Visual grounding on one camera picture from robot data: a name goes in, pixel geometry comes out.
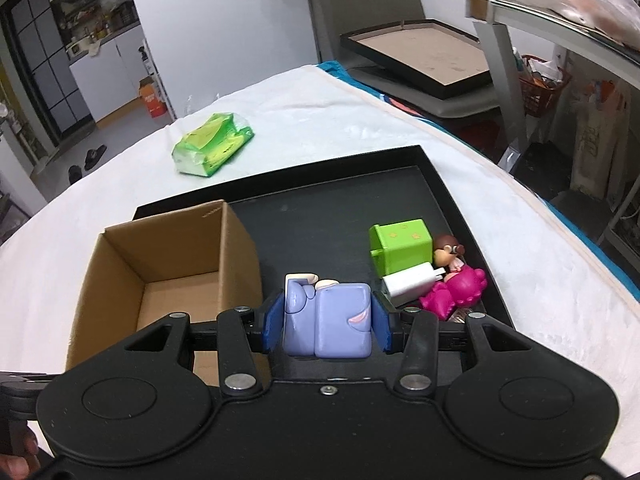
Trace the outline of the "person's right hand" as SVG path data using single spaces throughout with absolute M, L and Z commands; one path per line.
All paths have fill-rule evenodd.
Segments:
M 1 478 L 27 479 L 40 469 L 39 445 L 26 422 L 1 424 Z

